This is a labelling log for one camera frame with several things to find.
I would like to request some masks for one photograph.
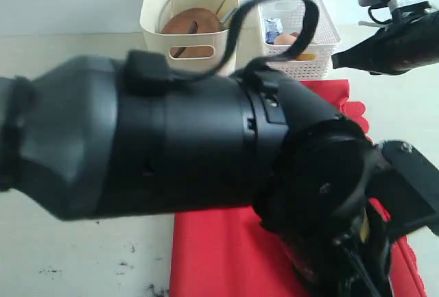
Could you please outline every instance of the white basket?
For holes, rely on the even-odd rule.
[[[285,72],[298,80],[321,80],[327,76],[331,66],[331,55],[341,41],[331,17],[322,0],[313,0],[318,4],[320,19],[313,42],[303,52],[313,54],[313,60],[293,60],[289,62],[273,62],[270,66]],[[264,18],[279,18],[282,22],[283,33],[300,32],[302,29],[305,5],[301,0],[285,0],[263,3],[259,6],[260,34],[264,55],[273,56],[284,52],[289,45],[269,45],[265,42]]]
[[[144,0],[140,24],[143,28],[148,51],[166,56],[169,65],[187,71],[205,71],[213,68],[226,49],[228,29],[209,34],[159,34],[165,24],[176,14],[189,8],[206,8],[215,12],[223,0]],[[231,8],[238,8],[238,0],[226,0],[218,17],[223,17]],[[173,58],[172,47],[210,46],[213,55],[208,58]],[[233,54],[221,74],[228,75],[235,70],[236,54]]]

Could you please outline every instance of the table surface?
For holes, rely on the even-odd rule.
[[[345,49],[375,31],[339,26]],[[256,31],[239,42],[237,65],[260,52]],[[141,34],[85,34],[0,38],[0,76],[34,78],[77,54],[124,58],[145,49]],[[330,79],[349,79],[351,100],[366,104],[369,136],[404,139],[439,167],[439,65],[398,77],[340,69]],[[151,296],[148,287],[169,286],[172,215],[59,222],[11,191],[0,195],[0,287],[5,296]],[[410,236],[429,296],[439,296],[439,239],[427,229]]]

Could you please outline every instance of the packaged food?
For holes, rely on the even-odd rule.
[[[282,34],[282,22],[279,18],[264,18],[263,22],[265,27],[265,42],[272,45],[274,40]]]

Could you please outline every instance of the red cloth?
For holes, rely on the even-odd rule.
[[[364,105],[347,101],[347,80],[304,84],[368,131]],[[170,296],[309,297],[278,237],[259,222],[250,207],[177,214]],[[406,239],[393,247],[392,282],[396,297],[426,297]]]

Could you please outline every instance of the white plastic basket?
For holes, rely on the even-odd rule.
[[[298,80],[321,80],[327,76],[331,66],[331,55],[334,54],[341,38],[329,16],[322,0],[313,0],[320,9],[320,19],[313,42],[303,52],[313,54],[313,60],[270,63],[270,66],[285,72]],[[273,56],[285,51],[288,45],[269,45],[265,42],[264,18],[279,18],[282,22],[283,33],[300,32],[305,5],[301,0],[285,0],[263,3],[259,6],[260,34],[262,49],[266,56]]]
[[[144,0],[140,24],[148,51],[166,56],[169,65],[187,71],[205,71],[214,67],[221,59],[226,48],[228,29],[209,34],[159,34],[165,24],[176,14],[189,8],[206,8],[215,12],[223,0]],[[238,8],[238,0],[226,0],[218,13],[223,17],[232,8]],[[173,58],[173,47],[209,46],[213,55],[208,58]],[[236,54],[223,67],[221,74],[227,75],[235,70]]]

